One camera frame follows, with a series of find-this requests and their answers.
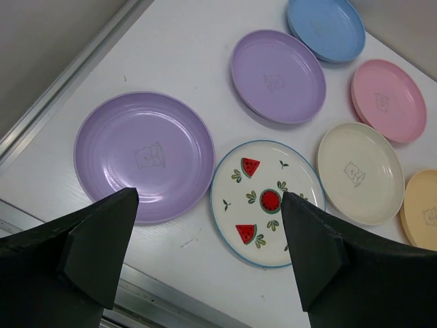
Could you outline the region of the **white watermelon pattern plate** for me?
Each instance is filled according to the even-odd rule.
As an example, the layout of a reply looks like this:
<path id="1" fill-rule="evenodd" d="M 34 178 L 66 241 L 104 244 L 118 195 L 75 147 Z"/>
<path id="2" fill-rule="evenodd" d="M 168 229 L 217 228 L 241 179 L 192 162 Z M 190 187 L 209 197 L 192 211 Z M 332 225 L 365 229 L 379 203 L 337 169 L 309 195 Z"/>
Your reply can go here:
<path id="1" fill-rule="evenodd" d="M 281 216 L 285 192 L 326 208 L 317 173 L 305 157 L 283 143 L 248 141 L 219 162 L 210 189 L 212 217 L 237 257 L 262 268 L 291 265 Z"/>

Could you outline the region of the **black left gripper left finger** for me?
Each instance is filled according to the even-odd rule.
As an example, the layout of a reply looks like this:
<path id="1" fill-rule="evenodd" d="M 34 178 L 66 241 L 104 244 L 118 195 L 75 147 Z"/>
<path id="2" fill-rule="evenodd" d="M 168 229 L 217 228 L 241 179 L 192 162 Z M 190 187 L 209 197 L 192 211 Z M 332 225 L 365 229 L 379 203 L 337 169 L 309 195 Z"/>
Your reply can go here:
<path id="1" fill-rule="evenodd" d="M 139 196 L 124 188 L 1 239 L 2 327 L 98 327 L 114 306 Z"/>

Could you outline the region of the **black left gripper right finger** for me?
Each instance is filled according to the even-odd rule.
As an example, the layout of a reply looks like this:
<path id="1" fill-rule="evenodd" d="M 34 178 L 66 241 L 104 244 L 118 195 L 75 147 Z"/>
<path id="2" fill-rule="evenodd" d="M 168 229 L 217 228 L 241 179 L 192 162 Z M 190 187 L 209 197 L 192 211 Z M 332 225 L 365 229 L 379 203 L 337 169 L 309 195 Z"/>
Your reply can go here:
<path id="1" fill-rule="evenodd" d="M 435 327 L 436 252 L 389 240 L 285 192 L 281 216 L 312 327 Z"/>

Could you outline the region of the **lilac plastic plate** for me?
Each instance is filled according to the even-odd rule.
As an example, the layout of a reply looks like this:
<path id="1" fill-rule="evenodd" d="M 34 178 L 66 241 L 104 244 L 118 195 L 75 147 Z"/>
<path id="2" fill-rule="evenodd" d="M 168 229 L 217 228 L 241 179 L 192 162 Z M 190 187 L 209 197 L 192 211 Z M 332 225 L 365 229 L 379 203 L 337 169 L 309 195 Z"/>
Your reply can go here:
<path id="1" fill-rule="evenodd" d="M 201 117 L 156 92 L 121 94 L 102 103 L 74 143 L 74 169 L 84 192 L 96 202 L 135 188 L 138 225 L 189 211 L 208 190 L 214 166 L 212 136 Z"/>
<path id="2" fill-rule="evenodd" d="M 315 55 L 296 38 L 262 29 L 243 36 L 230 61 L 234 87 L 256 114 L 280 124 L 317 115 L 326 99 L 326 78 Z"/>

